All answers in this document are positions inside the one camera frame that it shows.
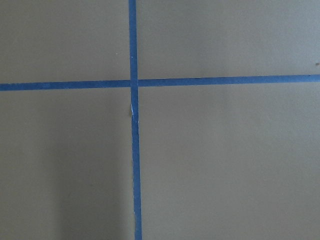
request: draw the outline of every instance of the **gray wall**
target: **gray wall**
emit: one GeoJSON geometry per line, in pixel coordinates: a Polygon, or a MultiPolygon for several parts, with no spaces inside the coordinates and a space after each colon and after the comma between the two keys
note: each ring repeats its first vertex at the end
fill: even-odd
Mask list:
{"type": "Polygon", "coordinates": [[[318,0],[138,0],[139,77],[320,74],[318,0]]]}
{"type": "Polygon", "coordinates": [[[145,240],[320,236],[320,84],[140,89],[145,240]]]}
{"type": "Polygon", "coordinates": [[[0,239],[133,239],[130,89],[0,93],[0,239]]]}
{"type": "MultiPolygon", "coordinates": [[[[318,0],[137,0],[140,78],[319,74],[318,0]]],[[[127,0],[0,1],[0,83],[129,79],[127,0]]],[[[319,83],[140,89],[145,240],[320,236],[319,83]]],[[[0,92],[0,239],[132,240],[128,88],[0,92]]]]}
{"type": "Polygon", "coordinates": [[[1,0],[0,83],[129,79],[127,0],[1,0]]]}

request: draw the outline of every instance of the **blue tape strip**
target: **blue tape strip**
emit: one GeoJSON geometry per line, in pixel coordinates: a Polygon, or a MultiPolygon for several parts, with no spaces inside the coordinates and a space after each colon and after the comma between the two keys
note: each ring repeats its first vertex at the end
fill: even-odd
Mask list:
{"type": "Polygon", "coordinates": [[[2,83],[0,84],[0,91],[101,89],[101,88],[126,88],[126,87],[130,87],[129,80],[32,82],[32,83],[2,83]]]}
{"type": "MultiPolygon", "coordinates": [[[[132,62],[132,75],[138,76],[137,61],[132,62]]],[[[286,75],[286,76],[234,76],[204,78],[168,78],[141,79],[139,87],[226,85],[226,84],[279,84],[279,83],[313,83],[320,82],[320,75],[286,75]]],[[[128,88],[130,80],[101,81],[66,81],[66,82],[31,82],[0,83],[0,91],[54,90],[54,89],[101,89],[128,88]]]]}
{"type": "Polygon", "coordinates": [[[134,239],[142,240],[136,0],[129,0],[129,38],[132,109],[133,208],[135,215],[134,239]]]}
{"type": "Polygon", "coordinates": [[[309,83],[309,82],[320,82],[320,75],[141,79],[139,80],[139,87],[225,85],[225,84],[276,84],[276,83],[309,83]]]}

